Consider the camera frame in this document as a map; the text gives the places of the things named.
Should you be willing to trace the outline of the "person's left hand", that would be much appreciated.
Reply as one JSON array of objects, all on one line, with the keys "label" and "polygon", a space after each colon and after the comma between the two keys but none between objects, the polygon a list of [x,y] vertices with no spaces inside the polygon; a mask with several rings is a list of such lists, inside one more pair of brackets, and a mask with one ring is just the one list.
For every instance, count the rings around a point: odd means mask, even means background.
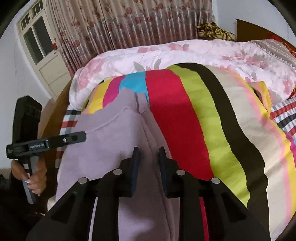
[{"label": "person's left hand", "polygon": [[29,176],[23,166],[17,161],[11,161],[11,173],[17,180],[22,180],[27,183],[27,187],[34,194],[41,194],[46,188],[46,163],[44,158],[40,157],[36,162],[36,172]]}]

